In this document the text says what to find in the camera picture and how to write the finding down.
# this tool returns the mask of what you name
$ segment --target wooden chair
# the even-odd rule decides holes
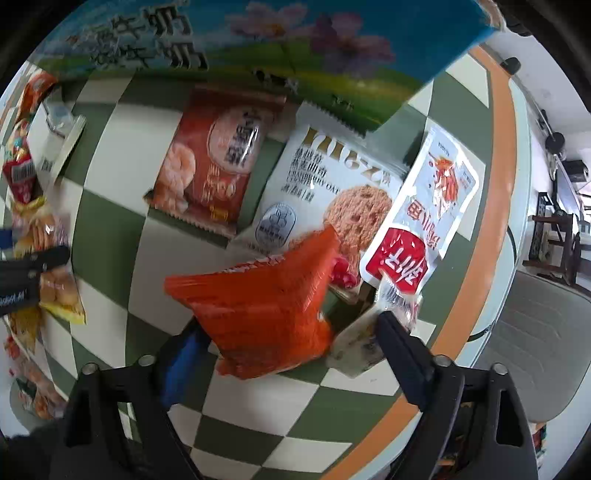
[[[563,240],[548,240],[551,245],[561,246],[562,258],[560,265],[552,265],[540,260],[524,260],[524,267],[535,267],[552,273],[562,275],[567,285],[573,285],[577,276],[577,269],[581,260],[581,244],[579,238],[578,219],[574,214],[554,215],[550,217],[533,216],[532,220],[539,223],[550,223],[556,225],[558,230],[564,233]]]

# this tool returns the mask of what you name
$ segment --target red snack bag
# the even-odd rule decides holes
[[[284,103],[265,93],[195,88],[146,200],[233,237],[262,140]]]
[[[193,309],[223,359],[222,374],[246,379],[322,356],[333,334],[320,306],[339,247],[335,230],[315,232],[284,255],[227,270],[168,277],[164,289]]]
[[[22,93],[16,122],[35,113],[46,93],[56,83],[57,79],[43,70],[31,75]]]
[[[20,203],[29,203],[33,198],[33,187],[37,175],[28,148],[21,149],[21,154],[16,159],[5,162],[2,172],[15,200]]]

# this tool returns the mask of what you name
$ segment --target gray chair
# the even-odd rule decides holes
[[[477,368],[511,372],[531,422],[559,415],[591,363],[591,299],[518,271]]]

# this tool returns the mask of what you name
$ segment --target shrimp image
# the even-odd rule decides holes
[[[195,168],[193,150],[180,142],[173,142],[166,152],[156,183],[182,197],[195,176]]]
[[[189,203],[182,197],[182,195],[177,195],[162,183],[156,183],[154,186],[154,199],[152,205],[154,208],[166,212],[178,213],[184,213],[189,208]]]

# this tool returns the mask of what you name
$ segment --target green grass image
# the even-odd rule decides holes
[[[380,68],[373,78],[356,79],[348,75],[335,75],[322,70],[323,59],[310,51],[307,40],[289,42],[249,43],[241,46],[209,50],[206,52],[209,70],[197,69],[142,69],[139,74],[168,76],[252,89],[265,89],[295,100],[308,100],[329,110],[361,133],[375,130],[396,112],[421,87],[421,82],[392,69]],[[93,66],[87,57],[42,59],[37,64],[59,78],[68,70]],[[297,79],[297,96],[282,87],[263,87],[252,74],[253,69],[263,70],[279,77]],[[104,76],[121,74],[121,70],[108,70]],[[335,104],[333,96],[350,102],[352,110]]]

